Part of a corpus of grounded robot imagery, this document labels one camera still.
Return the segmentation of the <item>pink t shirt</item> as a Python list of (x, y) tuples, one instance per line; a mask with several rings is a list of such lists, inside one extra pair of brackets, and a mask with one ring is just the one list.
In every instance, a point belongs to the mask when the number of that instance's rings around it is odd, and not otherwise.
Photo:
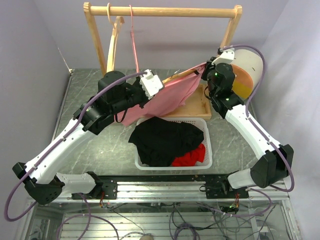
[(187, 98), (198, 88), (204, 68), (205, 63), (198, 64), (191, 68), (192, 73), (170, 81), (144, 105), (144, 108), (136, 105), (127, 112), (118, 113), (118, 118), (122, 120), (121, 124), (129, 126), (142, 117), (162, 117), (185, 105)]

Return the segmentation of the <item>light wooden hanger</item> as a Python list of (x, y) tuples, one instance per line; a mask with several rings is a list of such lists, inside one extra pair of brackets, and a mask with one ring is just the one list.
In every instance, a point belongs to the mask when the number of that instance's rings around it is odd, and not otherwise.
[(111, 72), (115, 70), (115, 59), (116, 59), (116, 50), (117, 50), (117, 42), (120, 30), (122, 25), (125, 23), (124, 18), (122, 16), (117, 16), (115, 20), (111, 19), (111, 4), (107, 4), (107, 18), (109, 23), (112, 26), (112, 33), (109, 42), (109, 49), (107, 55), (107, 63), (106, 63), (106, 72)]

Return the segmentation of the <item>red t shirt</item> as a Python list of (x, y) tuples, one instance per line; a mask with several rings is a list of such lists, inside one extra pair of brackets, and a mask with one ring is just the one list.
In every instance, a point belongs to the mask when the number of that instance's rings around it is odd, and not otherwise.
[(200, 144), (196, 149), (187, 152), (181, 157), (176, 157), (172, 162), (172, 167), (194, 167), (197, 162), (203, 163), (206, 154), (206, 147)]

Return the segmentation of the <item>black printed t shirt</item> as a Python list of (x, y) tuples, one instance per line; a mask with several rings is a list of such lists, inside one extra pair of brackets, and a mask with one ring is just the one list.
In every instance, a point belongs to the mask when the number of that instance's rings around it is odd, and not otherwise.
[(192, 124), (152, 117), (135, 127), (128, 142), (138, 148), (143, 163), (160, 167), (195, 150), (203, 140), (203, 132)]

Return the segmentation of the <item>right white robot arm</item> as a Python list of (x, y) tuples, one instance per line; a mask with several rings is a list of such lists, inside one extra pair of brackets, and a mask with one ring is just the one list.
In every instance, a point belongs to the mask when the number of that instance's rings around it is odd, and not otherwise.
[(218, 63), (215, 57), (205, 63), (201, 75), (201, 79), (207, 82), (205, 97), (213, 109), (242, 135), (257, 158), (253, 167), (230, 173), (221, 184), (220, 192), (231, 198), (243, 187), (275, 189), (274, 184), (286, 177), (290, 178), (291, 186), (281, 188), (281, 191), (291, 192), (295, 187), (291, 169), (294, 150), (289, 144), (283, 145), (275, 140), (250, 114), (244, 101), (232, 89), (235, 78), (232, 65)]

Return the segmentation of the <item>pink wire hanger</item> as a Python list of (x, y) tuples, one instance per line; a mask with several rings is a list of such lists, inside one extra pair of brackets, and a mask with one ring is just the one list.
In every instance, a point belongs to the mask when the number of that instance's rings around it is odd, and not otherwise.
[(129, 9), (130, 9), (130, 20), (131, 20), (130, 37), (131, 37), (132, 51), (133, 51), (133, 57), (134, 57), (134, 63), (135, 63), (135, 70), (136, 72), (139, 72), (139, 61), (138, 61), (138, 55), (137, 55), (137, 49), (136, 49), (136, 43), (135, 43), (134, 20), (133, 20), (134, 15), (133, 15), (132, 5), (129, 5)]

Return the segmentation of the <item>wooden hanger metal hook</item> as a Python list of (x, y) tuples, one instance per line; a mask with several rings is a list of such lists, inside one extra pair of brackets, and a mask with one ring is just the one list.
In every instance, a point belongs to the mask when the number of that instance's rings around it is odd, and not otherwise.
[(170, 77), (166, 78), (165, 80), (163, 80), (162, 83), (164, 85), (166, 85), (167, 83), (173, 81), (174, 79), (183, 78), (185, 76), (188, 76), (188, 75), (194, 73), (195, 71), (196, 71), (195, 68), (191, 68), (191, 69), (185, 70), (184, 72), (181, 72), (181, 73), (175, 73), (172, 76), (170, 76)]

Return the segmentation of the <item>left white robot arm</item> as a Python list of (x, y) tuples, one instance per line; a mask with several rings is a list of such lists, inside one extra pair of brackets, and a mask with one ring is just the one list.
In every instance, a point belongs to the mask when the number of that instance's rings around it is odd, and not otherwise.
[(97, 94), (81, 105), (61, 133), (32, 160), (13, 166), (29, 196), (46, 205), (62, 194), (80, 193), (98, 199), (112, 192), (112, 184), (104, 183), (92, 171), (63, 174), (59, 170), (75, 150), (111, 125), (117, 114), (135, 106), (143, 108), (163, 87), (158, 75), (149, 69), (130, 75), (106, 73), (99, 81)]

